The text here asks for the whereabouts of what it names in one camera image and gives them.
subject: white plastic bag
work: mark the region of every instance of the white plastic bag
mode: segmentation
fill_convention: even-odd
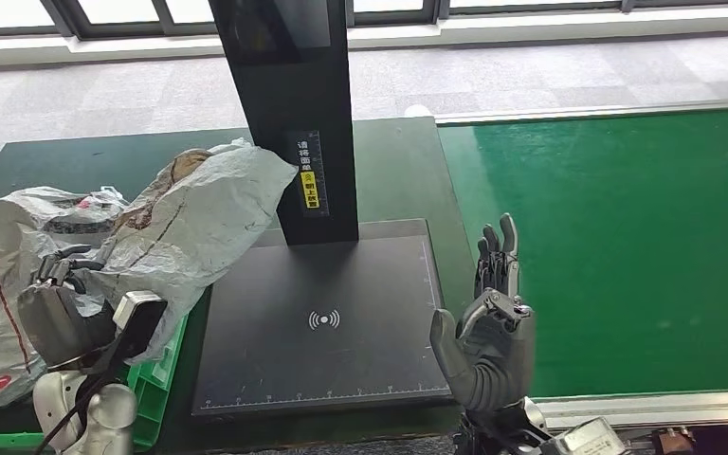
[[[184,152],[124,211],[97,256],[104,268],[84,275],[85,287],[100,288],[114,308],[129,291],[168,301],[149,348],[132,363],[158,358],[205,288],[272,223],[296,174],[274,153],[237,139]]]
[[[110,190],[74,194],[41,187],[0,199],[0,406],[31,391],[46,367],[17,315],[29,274],[56,245],[74,238],[98,245],[125,205]]]
[[[109,190],[82,195],[41,187],[0,199],[0,407],[29,393],[45,369],[16,308],[43,256],[103,242],[93,256],[105,267],[77,271],[88,294],[78,301],[83,315],[102,298],[115,308],[133,290],[166,299],[148,349],[133,362],[153,359],[204,289],[271,224],[296,173],[272,152],[237,139],[184,152],[129,206]]]

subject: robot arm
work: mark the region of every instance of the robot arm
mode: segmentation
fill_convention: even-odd
[[[431,347],[454,398],[467,410],[501,410],[528,393],[534,367],[535,313],[518,295],[518,235],[509,214],[504,241],[491,226],[479,241],[475,301],[457,323],[437,310]]]
[[[125,455],[133,452],[135,394],[116,380],[118,367],[146,349],[166,302],[148,292],[128,292],[116,311],[83,317],[77,295],[85,289],[73,273],[101,264],[69,259],[89,246],[72,246],[44,258],[33,283],[18,299],[18,314],[48,373],[32,396],[46,445],[58,453]]]
[[[620,455],[626,448],[598,418],[552,436],[526,396],[534,369],[535,312],[518,295],[518,231],[500,218],[479,240],[475,301],[457,322],[437,310],[430,341],[451,394],[464,407],[457,455]]]

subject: package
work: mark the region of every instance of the package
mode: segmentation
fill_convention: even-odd
[[[73,194],[42,187],[0,199],[0,407],[31,392],[45,372],[17,316],[16,301],[41,258],[87,243],[101,271],[78,270],[87,315],[128,291],[168,301],[148,349],[156,359],[205,288],[221,278],[271,224],[297,169],[241,139],[179,155],[127,205],[105,188]]]

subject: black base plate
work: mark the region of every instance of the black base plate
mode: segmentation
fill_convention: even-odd
[[[441,292],[425,220],[287,246],[269,230],[213,285],[194,416],[443,403]]]

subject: dark green table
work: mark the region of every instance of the dark green table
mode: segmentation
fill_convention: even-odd
[[[360,221],[426,218],[445,304],[460,310],[470,303],[474,267],[433,120],[360,121],[354,133]],[[132,199],[178,153],[235,137],[248,138],[248,133],[215,130],[8,144],[0,154],[0,197],[39,185],[74,192],[112,185]],[[369,410],[211,425],[193,422],[191,394],[207,300],[201,300],[189,318],[157,451],[355,441],[438,433],[455,426],[453,408]],[[36,430],[37,424],[30,409],[0,411],[0,428]]]

